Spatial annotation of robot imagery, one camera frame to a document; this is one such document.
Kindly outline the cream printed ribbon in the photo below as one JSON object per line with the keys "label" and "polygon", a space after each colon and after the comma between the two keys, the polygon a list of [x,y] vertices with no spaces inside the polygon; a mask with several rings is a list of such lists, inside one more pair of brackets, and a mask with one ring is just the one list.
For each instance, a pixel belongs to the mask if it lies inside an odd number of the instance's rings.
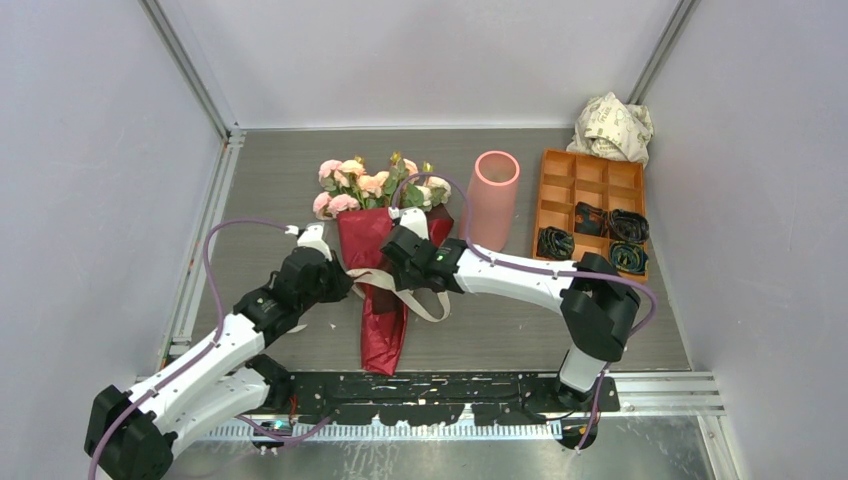
{"label": "cream printed ribbon", "polygon": [[[347,270],[346,272],[353,280],[353,286],[351,290],[353,290],[354,293],[362,299],[365,298],[365,294],[361,291],[359,284],[365,284],[388,291],[390,294],[394,295],[398,300],[400,300],[403,304],[405,304],[416,315],[432,323],[442,322],[451,313],[450,300],[446,292],[437,293],[437,300],[439,301],[440,306],[442,308],[442,314],[440,316],[435,316],[418,300],[414,298],[414,295],[411,290],[398,291],[395,288],[395,282],[393,277],[388,272],[371,268],[351,269]],[[293,309],[296,312],[297,319],[294,321],[293,327],[289,329],[289,332],[297,333],[307,328],[306,324],[300,323],[299,318],[309,308]]]}

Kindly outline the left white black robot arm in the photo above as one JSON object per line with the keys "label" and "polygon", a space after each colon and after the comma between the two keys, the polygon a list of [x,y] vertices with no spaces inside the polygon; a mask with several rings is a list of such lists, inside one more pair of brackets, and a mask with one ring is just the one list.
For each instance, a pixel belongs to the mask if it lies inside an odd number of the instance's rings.
{"label": "left white black robot arm", "polygon": [[195,438],[240,414],[277,413],[294,402],[291,374],[265,349],[318,303],[352,287],[330,250],[296,247],[267,283],[246,293],[203,343],[127,390],[94,399],[84,450],[88,476],[160,479]]}

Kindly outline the pink flower bunch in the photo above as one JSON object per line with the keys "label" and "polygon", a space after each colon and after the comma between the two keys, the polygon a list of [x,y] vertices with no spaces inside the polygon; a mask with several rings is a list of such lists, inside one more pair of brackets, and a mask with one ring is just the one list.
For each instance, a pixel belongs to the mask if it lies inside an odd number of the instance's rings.
{"label": "pink flower bunch", "polygon": [[322,192],[314,199],[312,211],[320,220],[394,204],[430,211],[446,204],[452,195],[450,184],[432,178],[432,172],[431,164],[418,165],[399,152],[392,154],[386,169],[373,174],[366,171],[365,160],[360,156],[326,160],[318,169]]}

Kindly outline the red wrapping paper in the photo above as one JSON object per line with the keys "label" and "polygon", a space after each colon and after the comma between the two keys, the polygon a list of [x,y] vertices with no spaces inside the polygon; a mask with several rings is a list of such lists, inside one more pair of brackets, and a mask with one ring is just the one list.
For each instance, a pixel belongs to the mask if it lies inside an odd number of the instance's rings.
{"label": "red wrapping paper", "polygon": [[[380,251],[393,228],[388,208],[343,212],[337,216],[337,225],[347,270],[371,268],[391,275],[390,263]],[[361,366],[368,372],[391,376],[401,357],[408,314],[413,311],[388,291],[365,284],[359,287],[365,294],[360,329]]]}

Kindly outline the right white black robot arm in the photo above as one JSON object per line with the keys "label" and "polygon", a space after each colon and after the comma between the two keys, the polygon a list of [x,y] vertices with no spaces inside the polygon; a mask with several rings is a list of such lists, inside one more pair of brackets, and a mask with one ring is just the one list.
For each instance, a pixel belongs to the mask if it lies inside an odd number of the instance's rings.
{"label": "right white black robot arm", "polygon": [[403,290],[491,294],[561,314],[572,345],[554,387],[558,403],[571,411],[592,400],[597,378],[622,358],[640,308],[633,282],[597,254],[545,262],[457,238],[435,244],[403,226],[390,231],[380,251]]}

